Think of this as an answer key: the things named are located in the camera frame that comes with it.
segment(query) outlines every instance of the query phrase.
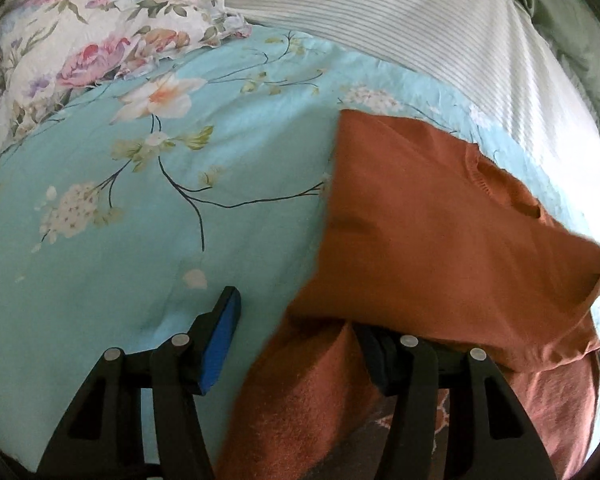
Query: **leaf print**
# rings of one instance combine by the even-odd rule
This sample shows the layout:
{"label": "leaf print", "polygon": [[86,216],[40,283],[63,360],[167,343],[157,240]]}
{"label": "leaf print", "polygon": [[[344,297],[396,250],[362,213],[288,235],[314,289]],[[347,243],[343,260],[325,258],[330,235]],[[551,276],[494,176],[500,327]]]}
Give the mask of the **leaf print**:
{"label": "leaf print", "polygon": [[136,30],[134,36],[137,36],[138,34],[146,34],[149,31],[151,31],[151,27],[149,25],[145,25],[144,27],[140,27],[138,30]]}
{"label": "leaf print", "polygon": [[197,151],[201,150],[206,146],[206,144],[209,142],[209,137],[211,137],[213,131],[213,126],[205,126],[196,134],[192,134],[189,136],[177,136],[175,138],[183,142],[184,145],[187,146],[190,150]]}
{"label": "leaf print", "polygon": [[206,276],[200,269],[191,269],[184,274],[182,279],[187,284],[187,288],[206,288]]}
{"label": "leaf print", "polygon": [[149,164],[149,161],[154,158],[155,156],[157,156],[159,153],[159,150],[146,150],[144,152],[144,157],[140,157],[138,158],[138,163],[134,166],[134,168],[131,170],[132,173],[140,173],[141,171],[144,171],[147,167],[147,165]]}
{"label": "leaf print", "polygon": [[240,93],[244,94],[246,92],[253,92],[257,87],[258,85],[255,81],[247,81],[240,89]]}
{"label": "leaf print", "polygon": [[218,29],[215,27],[209,27],[207,30],[205,30],[205,35],[202,36],[202,39],[200,40],[200,43],[204,43],[205,41],[209,41],[211,40],[211,38],[213,38],[216,34],[218,33]]}
{"label": "leaf print", "polygon": [[113,160],[122,160],[124,158],[133,158],[136,153],[142,149],[141,140],[116,140],[111,147],[111,158]]}
{"label": "leaf print", "polygon": [[224,169],[221,166],[211,166],[206,171],[200,171],[198,174],[198,182],[201,186],[213,187],[223,171]]}
{"label": "leaf print", "polygon": [[87,22],[87,20],[85,20],[81,15],[80,12],[78,12],[78,6],[72,2],[70,2],[69,0],[67,0],[67,4],[66,6],[68,7],[68,9],[75,14],[75,17],[78,18],[78,20],[80,22],[83,22],[85,25],[89,25],[89,23]]}
{"label": "leaf print", "polygon": [[130,15],[129,17],[126,19],[128,22],[130,22],[132,19],[134,19],[138,14],[140,14],[141,11],[141,7],[138,7],[137,9],[135,9]]}
{"label": "leaf print", "polygon": [[166,6],[167,2],[163,2],[161,4],[156,5],[155,7],[152,7],[151,9],[147,10],[147,16],[149,18],[157,18],[158,17],[158,12],[160,12],[160,10]]}
{"label": "leaf print", "polygon": [[56,30],[56,27],[58,26],[59,22],[55,22],[53,25],[51,25],[51,28],[49,29],[49,31],[42,37],[38,37],[38,34],[40,34],[40,32],[42,32],[44,29],[40,29],[37,30],[33,36],[31,36],[29,38],[29,40],[27,41],[25,47],[20,51],[20,57],[24,57],[26,56],[29,52],[32,51],[33,47],[35,47],[38,43],[40,43],[40,41],[45,41],[46,38],[48,38],[49,36],[51,36],[54,33],[54,30]]}
{"label": "leaf print", "polygon": [[123,216],[124,211],[119,207],[111,207],[106,213],[101,213],[99,209],[96,209],[93,213],[93,224],[96,227],[104,227],[122,221]]}
{"label": "leaf print", "polygon": [[155,7],[158,4],[155,0],[142,0],[138,2],[138,7],[141,9],[150,9],[151,7]]}

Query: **orange t-shirt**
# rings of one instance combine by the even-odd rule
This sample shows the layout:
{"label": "orange t-shirt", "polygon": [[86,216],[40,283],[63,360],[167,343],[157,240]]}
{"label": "orange t-shirt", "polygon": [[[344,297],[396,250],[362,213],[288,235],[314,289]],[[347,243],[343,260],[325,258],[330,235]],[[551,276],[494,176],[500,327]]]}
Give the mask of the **orange t-shirt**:
{"label": "orange t-shirt", "polygon": [[317,272],[250,370],[218,478],[295,480],[363,421],[378,393],[350,322],[485,349],[510,370],[560,475],[573,473],[595,406],[599,295],[600,246],[477,145],[344,110]]}

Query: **bedding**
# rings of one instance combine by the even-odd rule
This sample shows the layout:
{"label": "bedding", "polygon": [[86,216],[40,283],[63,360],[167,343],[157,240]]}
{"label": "bedding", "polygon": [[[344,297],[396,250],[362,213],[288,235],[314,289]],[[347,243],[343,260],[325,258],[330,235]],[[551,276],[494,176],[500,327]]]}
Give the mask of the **bedding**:
{"label": "bedding", "polygon": [[352,323],[483,348],[531,405],[558,478],[573,476],[595,404],[600,245],[423,121],[343,110],[334,159],[317,270],[247,375],[218,480],[302,478],[372,411]]}
{"label": "bedding", "polygon": [[303,30],[446,82],[493,118],[600,236],[600,133],[513,0],[225,0],[251,23]]}
{"label": "bedding", "polygon": [[531,18],[600,128],[600,24],[583,0],[515,0]]}
{"label": "bedding", "polygon": [[[164,60],[148,80],[87,91],[0,156],[0,448],[35,468],[104,349],[154,347],[232,284],[242,320],[218,386],[198,401],[216,456],[248,367],[314,268],[341,108],[476,142],[554,218],[590,234],[564,191],[458,90],[254,27]],[[600,298],[591,313],[600,337]],[[154,460],[147,413],[144,430]]]}
{"label": "bedding", "polygon": [[249,33],[218,0],[25,0],[0,15],[0,152],[86,87]]}

